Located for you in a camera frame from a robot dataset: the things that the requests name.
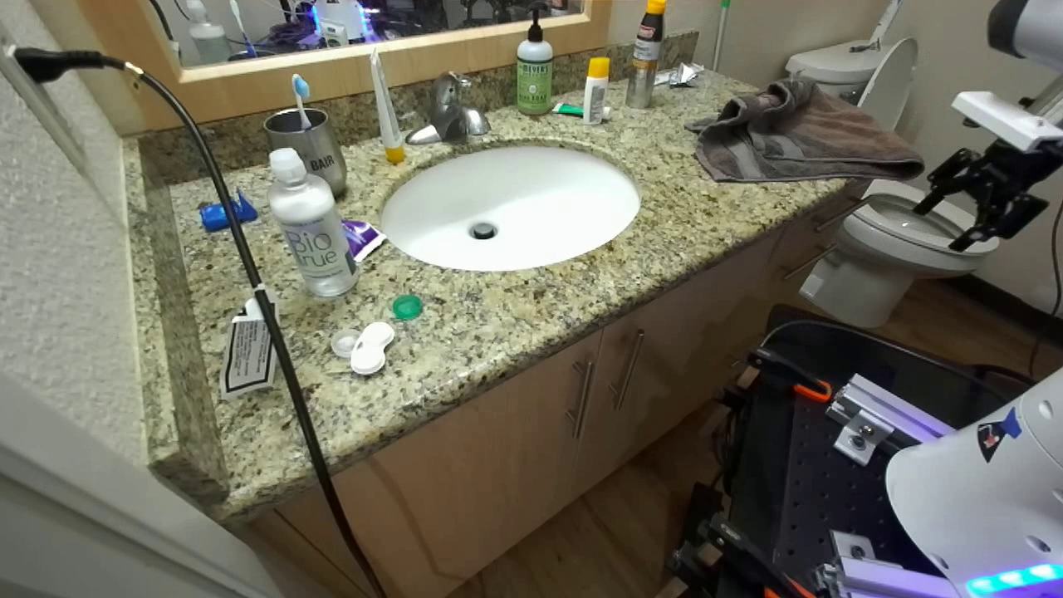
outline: power cord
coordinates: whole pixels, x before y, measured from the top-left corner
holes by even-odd
[[[1049,252],[1053,252],[1055,300],[1053,300],[1053,308],[1049,308],[1045,318],[1055,318],[1060,308],[1063,308],[1060,222],[1063,222],[1063,202],[1060,202],[1060,210],[1055,210],[1053,232],[1049,232],[1049,236],[1053,236],[1053,240],[1049,240]],[[1029,349],[1029,364],[1027,364],[1029,379],[1035,379],[1035,356],[1039,356],[1039,346],[1044,346],[1044,339],[1045,339],[1045,328],[1049,328],[1049,325],[1039,325],[1039,328],[1033,333],[1033,349]]]
[[[258,265],[257,265],[257,258],[249,252],[249,244],[243,236],[243,226],[240,226],[240,216],[235,216],[235,202],[230,196],[222,169],[219,169],[203,129],[197,127],[194,113],[156,76],[151,76],[136,62],[127,62],[127,60],[115,60],[115,56],[106,56],[106,54],[93,54],[93,49],[49,54],[49,49],[36,49],[36,46],[13,46],[6,54],[36,82],[61,80],[68,70],[123,70],[123,72],[132,72],[140,82],[146,82],[183,121],[183,127],[188,129],[188,135],[197,143],[197,154],[203,157],[206,175],[209,175],[209,184],[214,184],[214,190],[215,190],[215,196],[219,196],[219,202],[227,210],[230,232],[234,232],[234,244],[235,244],[235,252],[240,252],[240,265],[243,265],[247,283],[253,285],[258,313],[266,318],[266,328],[270,328],[270,339],[274,339],[274,349],[277,349],[277,359],[278,359],[278,369],[281,369],[281,379],[285,379],[285,388],[288,388],[288,400],[292,400],[292,413],[296,413],[298,432],[301,432],[313,471],[316,471],[316,479],[318,479],[318,484],[325,493],[331,522],[337,522],[337,527],[343,536],[343,545],[351,551],[356,565],[363,568],[371,595],[387,598],[387,587],[383,587],[371,562],[364,560],[364,551],[363,551],[363,545],[359,545],[359,537],[356,537],[356,533],[351,533],[351,525],[346,520],[346,508],[343,508],[343,502],[337,496],[323,443],[318,443],[316,425],[313,425],[308,409],[307,409],[298,374],[292,367],[285,335],[281,335],[281,328],[277,322],[277,308],[274,308],[270,294],[264,285],[264,272],[258,272]]]

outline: cup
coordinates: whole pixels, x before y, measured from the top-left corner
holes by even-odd
[[[298,111],[278,111],[266,121],[270,149],[292,145],[307,169],[328,181],[331,196],[346,193],[346,164],[337,145],[328,113],[307,108],[308,129],[301,129]]]

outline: sink drain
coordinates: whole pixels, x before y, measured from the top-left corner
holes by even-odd
[[[468,226],[468,236],[471,236],[471,240],[494,240],[494,236],[499,236],[499,226],[492,226],[492,222],[471,222],[471,226]]]

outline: bathroom vanity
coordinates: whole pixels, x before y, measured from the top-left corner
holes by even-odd
[[[391,595],[460,587],[715,401],[765,333],[772,302],[797,289],[820,240],[854,207],[843,184],[709,181],[683,122],[710,117],[730,91],[718,76],[657,91],[656,111],[614,108],[608,127],[490,113],[494,134],[486,145],[595,154],[642,193],[620,236],[557,265],[451,272],[387,245],[348,295],[313,302],[277,222],[249,226],[338,496]],[[375,222],[403,181],[468,149],[420,145],[406,165],[387,165],[380,143],[346,145],[351,196],[338,212]],[[270,188],[264,165],[227,181],[253,201]],[[313,482],[285,392],[215,400],[227,325],[249,294],[230,240],[197,226],[209,184],[142,196],[172,210],[140,226],[136,257],[153,458],[183,454],[156,471],[240,536],[277,545],[338,595],[359,595],[363,578]],[[399,325],[387,374],[351,379],[328,339],[388,318],[403,294],[420,294],[425,313]]]

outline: soap dispenser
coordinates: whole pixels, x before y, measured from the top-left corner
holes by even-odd
[[[545,117],[554,96],[554,46],[542,36],[538,7],[532,7],[528,41],[518,46],[518,111]]]

